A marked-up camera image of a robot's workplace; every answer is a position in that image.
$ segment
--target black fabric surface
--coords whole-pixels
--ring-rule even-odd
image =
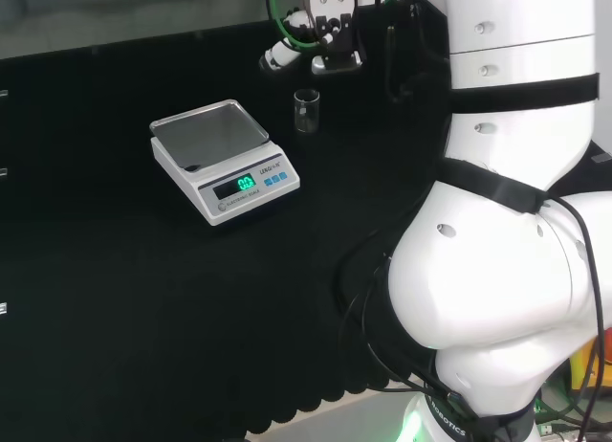
[[[1,440],[218,440],[386,383],[362,351],[342,363],[332,274],[420,195],[447,105],[435,83],[386,103],[372,53],[385,25],[368,16],[370,63],[353,77],[262,76],[267,23],[0,63]],[[298,137],[307,86],[321,130]],[[148,125],[222,99],[266,128],[302,187],[213,228],[154,161]],[[610,188],[609,169],[585,163],[558,192]],[[404,226],[351,262],[349,295]]]

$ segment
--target gray wall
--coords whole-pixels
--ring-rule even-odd
[[[278,2],[283,10],[297,4]],[[12,20],[0,18],[0,59],[266,18],[264,0],[27,0],[27,5],[23,17],[14,11]]]
[[[593,141],[604,151],[612,153],[612,0],[597,0],[596,4],[597,67],[601,74],[601,98],[596,104]]]

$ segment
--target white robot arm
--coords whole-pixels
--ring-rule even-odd
[[[447,0],[453,93],[535,89],[594,75],[594,2]],[[592,100],[486,112],[475,105],[453,114],[445,156],[547,190],[589,145]],[[612,192],[566,200],[592,236],[610,327]],[[597,335],[584,248],[576,220],[554,202],[519,213],[436,182],[393,254],[389,295],[410,336],[438,350],[436,372],[446,386],[481,417],[513,415]],[[414,442],[465,440],[465,428],[424,395],[411,402],[405,421],[419,421]],[[509,438],[538,439],[535,427]]]

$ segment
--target green light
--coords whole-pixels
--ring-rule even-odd
[[[404,423],[402,432],[398,437],[397,442],[413,442],[416,439],[416,435],[421,429],[421,416],[413,411],[408,416],[408,419]]]
[[[251,176],[245,176],[238,179],[238,188],[241,190],[248,190],[249,188],[255,187],[255,181]]]

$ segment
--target robotic arm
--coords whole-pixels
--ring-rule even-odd
[[[307,0],[312,16],[285,19],[287,30],[301,30],[323,48],[313,73],[361,65],[348,41],[351,1]],[[570,96],[577,92],[571,83],[594,77],[595,0],[446,1],[452,93],[461,105],[445,157],[548,190],[589,145],[595,97],[552,104],[554,97],[538,101],[529,90],[541,96],[554,84]],[[279,71],[294,62],[303,50],[290,42],[285,36],[268,50],[262,67]],[[517,92],[527,102],[509,99]],[[519,213],[445,182],[433,185],[390,263],[398,320],[417,342],[438,350],[435,372],[446,389],[478,417],[505,425],[492,431],[505,442],[539,440],[530,411],[536,393],[598,334],[593,268],[600,274],[603,324],[612,325],[612,192],[564,201],[592,236],[595,267],[585,252],[587,236],[566,208],[549,201],[537,213]],[[418,394],[401,439],[469,441],[455,416],[445,402]]]
[[[278,26],[284,38],[263,54],[260,67],[267,72],[280,72],[302,55],[314,52],[312,72],[315,75],[359,69],[362,59],[355,40],[356,2],[304,0],[306,10],[295,11],[282,21],[282,27]],[[276,19],[276,16],[270,9],[269,17]]]

